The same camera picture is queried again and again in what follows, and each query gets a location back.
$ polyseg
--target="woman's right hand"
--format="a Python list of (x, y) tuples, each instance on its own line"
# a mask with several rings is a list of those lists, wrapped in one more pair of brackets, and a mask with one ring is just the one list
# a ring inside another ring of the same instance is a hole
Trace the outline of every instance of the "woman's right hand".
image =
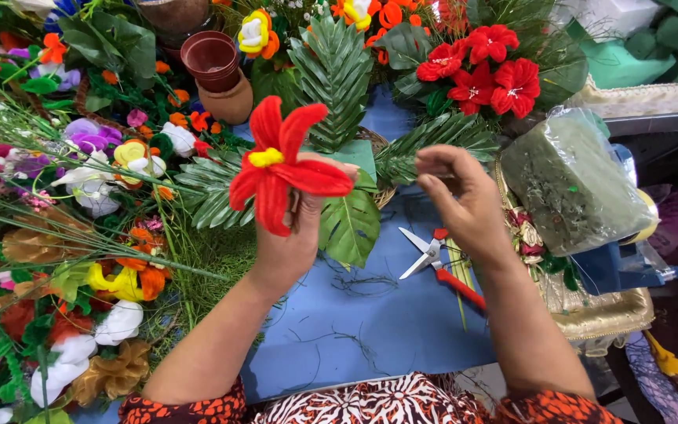
[(418, 185), (466, 254), (484, 266), (517, 259), (504, 223), (499, 188), (466, 149), (444, 144), (427, 147), (417, 152), (415, 166)]

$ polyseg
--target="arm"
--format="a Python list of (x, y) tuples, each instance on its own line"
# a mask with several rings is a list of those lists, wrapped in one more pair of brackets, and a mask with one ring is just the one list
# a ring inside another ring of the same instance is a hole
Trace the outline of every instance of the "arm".
[[(331, 162), (350, 178), (354, 168), (316, 154), (300, 159)], [(318, 227), (323, 200), (300, 194), (295, 212), (285, 224), (292, 235), (279, 237), (257, 226), (255, 264), (213, 310), (161, 361), (142, 396), (160, 404), (186, 404), (221, 398), (240, 373), (242, 363), (271, 305), (313, 265), (318, 251)]]
[(465, 149), (453, 146), (420, 150), (416, 166), (418, 183), (432, 199), (449, 234), (485, 271), (487, 284), (481, 288), (507, 386), (594, 399), (585, 369), (514, 253), (496, 183)]

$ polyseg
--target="scissors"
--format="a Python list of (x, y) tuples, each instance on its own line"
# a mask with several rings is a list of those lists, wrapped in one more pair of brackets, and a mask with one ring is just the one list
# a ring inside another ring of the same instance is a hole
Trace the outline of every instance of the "scissors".
[(410, 268), (402, 274), (399, 279), (404, 280), (410, 275), (418, 272), (428, 265), (432, 265), (436, 270), (436, 279), (445, 282), (452, 286), (453, 289), (465, 296), (467, 300), (475, 304), (482, 312), (485, 312), (485, 300), (483, 296), (468, 287), (467, 284), (462, 283), (457, 277), (453, 276), (444, 268), (441, 263), (441, 246), (446, 244), (445, 238), (449, 235), (446, 228), (438, 228), (433, 232), (433, 240), (430, 243), (425, 242), (422, 238), (414, 235), (408, 230), (398, 227), (402, 234), (412, 241), (412, 244), (417, 246), (423, 255), (417, 262), (412, 264)]

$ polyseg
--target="woman's left hand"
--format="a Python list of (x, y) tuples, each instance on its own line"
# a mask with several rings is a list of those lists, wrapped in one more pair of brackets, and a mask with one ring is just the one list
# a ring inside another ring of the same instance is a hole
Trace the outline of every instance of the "woman's left hand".
[[(357, 180), (357, 166), (342, 164), (312, 152), (297, 154), (297, 160), (322, 161), (343, 170), (353, 181)], [(292, 227), (288, 237), (275, 236), (256, 224), (258, 254), (248, 272), (250, 282), (259, 292), (273, 301), (283, 296), (315, 262), (318, 252), (318, 232), (321, 223), (323, 197), (295, 191), (295, 207), (284, 214), (284, 224)]]

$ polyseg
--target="red pipe cleaner flower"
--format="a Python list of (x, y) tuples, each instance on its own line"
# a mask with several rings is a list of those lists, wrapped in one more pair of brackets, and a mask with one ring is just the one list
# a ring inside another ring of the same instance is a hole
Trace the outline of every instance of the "red pipe cleaner flower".
[(491, 77), (488, 62), (481, 62), (472, 75), (458, 69), (451, 79), (457, 87), (449, 90), (447, 97), (459, 101), (459, 109), (465, 115), (478, 113), (481, 105), (490, 103), (490, 97), (496, 86)]
[(298, 107), (282, 122), (282, 100), (268, 96), (252, 111), (250, 131), (255, 149), (242, 157), (242, 170), (229, 186), (229, 206), (243, 210), (255, 195), (255, 220), (281, 237), (292, 231), (282, 223), (290, 186), (311, 195), (342, 197), (353, 188), (344, 172), (321, 161), (297, 161), (297, 150), (311, 125), (325, 118), (323, 104)]
[(467, 50), (465, 40), (457, 40), (454, 45), (442, 43), (428, 54), (428, 61), (417, 67), (417, 77), (421, 81), (435, 81), (457, 72), (462, 65)]
[(535, 107), (535, 98), (540, 95), (538, 65), (520, 57), (516, 62), (507, 60), (494, 74), (497, 87), (490, 98), (490, 105), (502, 115), (511, 110), (517, 119), (522, 119)]
[(517, 48), (520, 45), (517, 34), (506, 25), (479, 26), (465, 38), (465, 43), (472, 47), (470, 63), (473, 65), (488, 56), (501, 63), (506, 59), (506, 46)]

